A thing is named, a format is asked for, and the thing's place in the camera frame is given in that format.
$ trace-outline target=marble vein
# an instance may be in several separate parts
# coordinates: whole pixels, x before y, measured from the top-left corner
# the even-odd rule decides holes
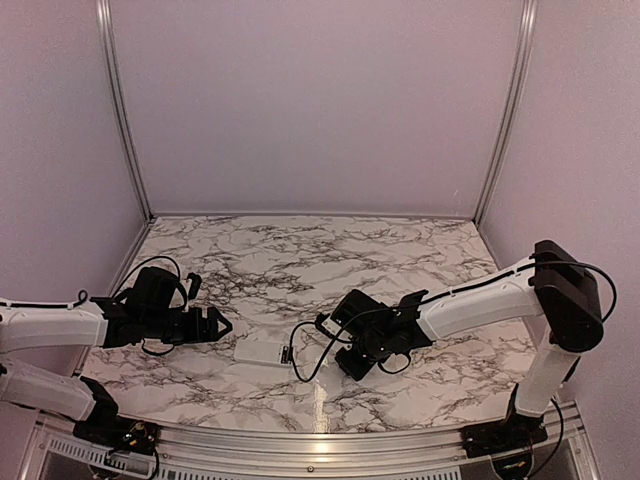
[[[504,413],[511,389],[535,354],[522,322],[510,321],[415,352],[401,375],[374,369],[358,383],[342,374],[333,355],[309,384],[298,382],[289,369],[233,359],[239,339],[286,342],[296,323],[330,313],[352,288],[393,304],[410,292],[495,271],[470,222],[160,218],[136,263],[158,254],[174,257],[183,276],[190,271],[202,275],[194,304],[218,306],[234,323],[234,332],[218,343],[181,346],[161,358],[145,355],[139,346],[93,349],[84,375],[99,380],[125,415],[204,427],[317,433],[477,421]],[[298,361],[308,372],[326,338],[305,330],[296,345]]]

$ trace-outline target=vertical metal post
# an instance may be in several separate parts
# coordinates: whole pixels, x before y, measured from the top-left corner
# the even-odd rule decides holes
[[[520,21],[520,32],[518,34],[518,44],[516,48],[516,58],[511,73],[511,82],[507,94],[504,112],[502,114],[502,122],[498,130],[496,143],[491,154],[491,163],[485,177],[485,181],[480,193],[480,198],[476,206],[473,216],[473,222],[476,226],[480,226],[487,214],[487,208],[495,190],[500,169],[504,163],[507,147],[509,145],[509,137],[513,127],[513,121],[516,117],[524,83],[527,76],[527,68],[531,57],[531,46],[533,42],[533,30],[536,22],[536,12],[538,9],[538,0],[524,0],[522,8],[522,17]]]
[[[104,49],[105,62],[107,67],[107,76],[111,90],[111,100],[116,115],[120,140],[125,154],[125,160],[131,182],[138,201],[138,207],[146,222],[153,218],[147,192],[142,180],[138,157],[133,143],[133,136],[129,120],[127,118],[127,110],[124,103],[124,94],[122,92],[122,81],[120,79],[120,71],[118,69],[118,58],[116,56],[116,45],[113,36],[113,27],[111,24],[111,3],[110,0],[97,0],[98,26],[100,28],[100,36]]]

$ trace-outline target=vent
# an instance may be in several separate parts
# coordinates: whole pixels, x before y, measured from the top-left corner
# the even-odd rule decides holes
[[[72,458],[78,462],[94,465],[118,473],[126,473],[135,478],[149,478],[155,468],[155,459],[136,456],[120,458],[105,462],[107,449],[97,445],[83,442],[73,437],[52,436],[49,440],[48,451]],[[162,465],[156,477],[159,480],[277,480],[281,477],[264,475],[229,475],[198,468],[182,466]],[[313,479],[313,474],[305,475],[305,478]],[[366,477],[368,480],[462,480],[460,469],[450,467],[438,470],[415,472],[409,475],[376,475]]]

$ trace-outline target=white wall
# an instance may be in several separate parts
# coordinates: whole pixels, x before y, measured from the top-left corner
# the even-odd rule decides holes
[[[470,218],[515,0],[114,0],[157,212]]]
[[[107,288],[142,227],[109,100],[95,2],[8,0],[0,14],[0,296],[69,301]],[[16,354],[68,371],[77,348]],[[0,409],[0,478],[33,425]]]
[[[616,280],[619,307],[569,393],[584,415],[602,478],[637,478],[640,3],[542,0],[534,45],[481,230],[502,265],[552,238]]]

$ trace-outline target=marble tabletop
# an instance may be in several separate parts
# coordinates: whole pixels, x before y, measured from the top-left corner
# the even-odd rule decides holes
[[[377,432],[498,417],[535,354],[524,324],[503,322],[415,351],[399,375],[347,378],[333,354],[311,383],[288,368],[234,361],[238,339],[287,342],[294,325],[331,311],[353,288],[388,305],[421,289],[482,277],[495,265],[471,222],[369,217],[160,218],[136,259],[172,256],[202,275],[197,306],[216,305],[234,331],[166,357],[138,346],[93,349],[83,375],[123,415],[272,432]],[[306,375],[327,344],[296,339]],[[148,348],[162,345],[147,343]]]

